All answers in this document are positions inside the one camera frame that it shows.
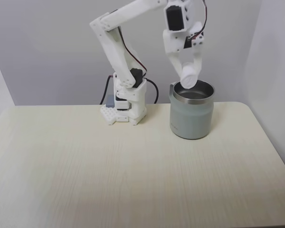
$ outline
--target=gray mug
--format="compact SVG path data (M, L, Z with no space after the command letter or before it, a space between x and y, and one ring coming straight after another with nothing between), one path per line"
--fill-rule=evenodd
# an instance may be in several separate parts
M207 82L198 81L192 89L181 83L170 85L170 128L184 139L200 139L210 133L215 89Z

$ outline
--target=table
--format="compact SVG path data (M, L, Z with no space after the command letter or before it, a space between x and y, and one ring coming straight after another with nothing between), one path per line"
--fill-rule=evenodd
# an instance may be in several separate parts
M285 225L285 165L250 109L216 103L211 133L138 126L100 106L15 107L0 117L0 228Z

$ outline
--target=stainless steel rim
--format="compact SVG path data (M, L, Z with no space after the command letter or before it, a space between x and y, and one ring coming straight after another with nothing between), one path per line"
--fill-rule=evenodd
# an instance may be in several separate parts
M193 105L193 104L194 104L194 105L200 105L200 104L202 105L202 104L205 104L205 103L209 102L209 100L211 100L211 99L213 98L214 94L215 94L215 88L214 88L210 83L208 83L208 82L201 81L201 80L199 80L199 81L200 81L200 82L203 82L203 83L206 83L206 84L208 84L209 86L212 87L212 89L213 89L213 94L212 94L211 96L209 96L209 97L207 97L207 98L204 98L204 99L188 99L188 98L185 98L185 97L179 95L179 94L175 91L175 86L176 86L178 83L180 83L180 82L174 84L174 86L173 86L173 96L174 96L178 101L183 102L183 103L185 103L185 104L189 104L189 105Z

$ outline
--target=black cable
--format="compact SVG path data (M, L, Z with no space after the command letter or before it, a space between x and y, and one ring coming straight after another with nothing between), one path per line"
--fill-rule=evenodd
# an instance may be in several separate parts
M106 84L105 84L105 89L104 89L104 96L103 98L101 99L101 102L100 102L100 105L102 105L104 103L104 100L105 100L105 96L106 96L106 91L108 90L108 86L109 86L109 82L110 82L110 79L111 77L113 77L113 75L110 75L106 81Z
M158 97L159 97L159 95L160 95L160 92L159 92L159 90L158 90L158 87L157 87L157 85L153 82L153 81L151 81L150 79L147 79L147 78L145 78L148 82L150 82L152 85L154 85L154 87L155 87L155 89L156 89L156 100L155 100L155 102L154 102L154 104L156 104L157 103L157 101L158 101Z

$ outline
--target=red wire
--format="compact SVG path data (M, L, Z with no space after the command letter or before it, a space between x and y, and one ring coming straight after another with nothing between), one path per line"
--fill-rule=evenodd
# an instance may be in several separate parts
M139 63L139 65L141 65L141 66L145 69L146 72L148 72L147 68L146 68L146 67L129 51L129 49L127 48L127 46L126 46L126 44L125 44L125 42L124 42L124 37L123 37L123 33L122 33L122 28L121 28L120 26L118 27L118 30L119 30L120 37L122 38L123 45L124 45L125 49L127 50L127 52L135 59L135 61L136 61L137 63Z
M198 37L204 31L204 29L206 27L206 23L207 23L207 19L208 19L208 8L207 8L207 5L206 5L206 0L203 0L203 4L204 4L204 7L205 7L205 23L204 23L204 26L200 30L200 32L195 34L192 38L190 38L190 40L194 40L196 37Z

